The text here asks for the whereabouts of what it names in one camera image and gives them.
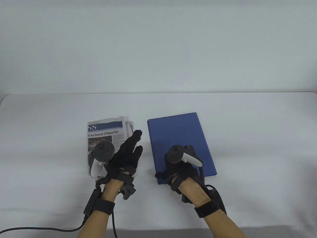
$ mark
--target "white backdrop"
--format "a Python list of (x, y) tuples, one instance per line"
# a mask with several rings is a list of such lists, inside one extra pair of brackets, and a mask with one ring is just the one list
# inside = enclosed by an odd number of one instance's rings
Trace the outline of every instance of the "white backdrop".
[(0, 0), (2, 93), (317, 88), (313, 0), (25, 2)]

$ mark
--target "folded newspaper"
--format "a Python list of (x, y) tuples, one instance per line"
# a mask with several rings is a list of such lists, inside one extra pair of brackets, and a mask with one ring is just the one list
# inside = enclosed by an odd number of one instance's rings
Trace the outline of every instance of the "folded newspaper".
[[(128, 117), (123, 116), (88, 122), (88, 155), (101, 141), (110, 141), (116, 153), (124, 141), (132, 136), (133, 124)], [(102, 168), (98, 177), (105, 177), (106, 174), (107, 171)]]

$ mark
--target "blue book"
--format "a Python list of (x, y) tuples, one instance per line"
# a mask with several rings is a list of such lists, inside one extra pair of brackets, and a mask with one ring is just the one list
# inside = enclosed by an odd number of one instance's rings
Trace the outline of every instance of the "blue book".
[(156, 172), (166, 170), (164, 155), (175, 144), (192, 145), (203, 161), (205, 176), (216, 175), (217, 171), (209, 151), (203, 129), (196, 112), (167, 116), (147, 121)]

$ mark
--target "forearm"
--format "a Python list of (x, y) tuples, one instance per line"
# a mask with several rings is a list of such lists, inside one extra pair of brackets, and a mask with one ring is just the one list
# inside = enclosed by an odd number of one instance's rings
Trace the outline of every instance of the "forearm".
[[(123, 182), (111, 179), (105, 185), (101, 199), (114, 202)], [(104, 238), (109, 215), (100, 211), (93, 211), (81, 229), (77, 238)]]
[[(191, 200), (195, 207), (211, 201), (200, 185), (190, 177), (181, 183), (179, 190)], [(215, 238), (246, 238), (239, 227), (222, 210), (218, 210), (204, 219)]]

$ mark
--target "white table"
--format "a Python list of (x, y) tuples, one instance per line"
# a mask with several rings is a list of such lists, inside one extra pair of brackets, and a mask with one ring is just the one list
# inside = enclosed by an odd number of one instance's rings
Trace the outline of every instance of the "white table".
[(237, 225), (310, 222), (317, 201), (314, 93), (9, 95), (0, 106), (0, 230), (79, 226), (94, 189), (87, 122), (121, 115), (143, 131), (144, 152), (137, 192), (116, 200), (117, 229), (206, 228), (192, 205), (154, 178), (147, 119), (188, 112), (198, 113), (218, 171), (206, 183), (219, 190)]

